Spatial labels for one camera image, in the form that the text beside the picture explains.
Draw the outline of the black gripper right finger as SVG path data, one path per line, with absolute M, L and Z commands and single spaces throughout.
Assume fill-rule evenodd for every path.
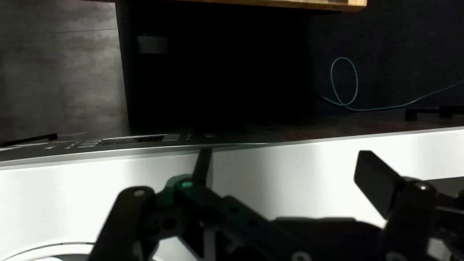
M 354 181 L 386 220 L 375 261 L 439 261 L 428 252 L 431 239 L 445 245 L 449 261 L 464 261 L 462 196 L 403 177 L 373 151 L 358 152 Z

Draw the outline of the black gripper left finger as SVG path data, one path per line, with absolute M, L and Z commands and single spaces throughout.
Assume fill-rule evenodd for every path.
M 88 261 L 151 261 L 172 238 L 194 261 L 271 261 L 270 232 L 270 222 L 239 200 L 180 175 L 159 193 L 146 186 L 122 190 Z

